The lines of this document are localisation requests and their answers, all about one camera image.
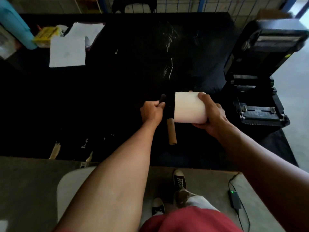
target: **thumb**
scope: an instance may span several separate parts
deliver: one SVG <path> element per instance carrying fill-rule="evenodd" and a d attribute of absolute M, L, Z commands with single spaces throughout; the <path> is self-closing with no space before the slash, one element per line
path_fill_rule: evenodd
<path fill-rule="evenodd" d="M 204 92 L 199 92 L 198 98 L 203 101 L 203 103 L 205 104 L 205 107 L 216 105 L 214 101 L 212 101 L 210 95 Z"/>
<path fill-rule="evenodd" d="M 161 102 L 157 107 L 160 107 L 163 110 L 165 107 L 165 102 Z"/>

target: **stack of papers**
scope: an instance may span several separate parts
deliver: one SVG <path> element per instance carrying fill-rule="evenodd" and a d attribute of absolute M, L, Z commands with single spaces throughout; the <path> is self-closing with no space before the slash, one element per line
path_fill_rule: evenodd
<path fill-rule="evenodd" d="M 103 29 L 102 23 L 74 23 L 64 37 L 55 36 L 50 42 L 49 67 L 85 65 L 86 52 Z"/>

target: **yellow box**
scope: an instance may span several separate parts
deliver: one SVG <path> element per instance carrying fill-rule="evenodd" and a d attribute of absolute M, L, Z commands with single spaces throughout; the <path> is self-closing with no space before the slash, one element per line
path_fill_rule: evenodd
<path fill-rule="evenodd" d="M 59 27 L 44 27 L 33 39 L 40 48 L 50 48 L 50 40 L 53 36 L 63 36 Z"/>

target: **person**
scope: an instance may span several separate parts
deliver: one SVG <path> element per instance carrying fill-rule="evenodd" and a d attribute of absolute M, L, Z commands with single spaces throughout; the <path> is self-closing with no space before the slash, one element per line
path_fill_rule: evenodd
<path fill-rule="evenodd" d="M 205 104 L 208 121 L 194 126 L 205 129 L 222 144 L 286 231 L 309 231 L 309 174 L 242 133 L 209 95 L 200 92 L 198 97 Z M 54 232 L 138 230 L 152 138 L 164 106 L 159 101 L 144 103 L 141 128 L 89 175 Z M 162 201 L 155 199 L 154 216 L 141 231 L 240 231 L 204 197 L 186 190 L 181 171 L 174 172 L 174 181 L 179 209 L 165 214 Z"/>

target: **black and white sneaker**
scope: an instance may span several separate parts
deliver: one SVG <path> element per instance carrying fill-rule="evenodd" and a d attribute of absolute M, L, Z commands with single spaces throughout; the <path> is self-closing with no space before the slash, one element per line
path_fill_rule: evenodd
<path fill-rule="evenodd" d="M 184 178 L 184 174 L 181 170 L 176 169 L 174 171 L 173 180 L 174 180 L 175 191 L 186 189 L 186 179 Z"/>
<path fill-rule="evenodd" d="M 160 198 L 155 198 L 152 201 L 152 215 L 162 215 L 165 214 L 165 208 L 162 199 Z"/>

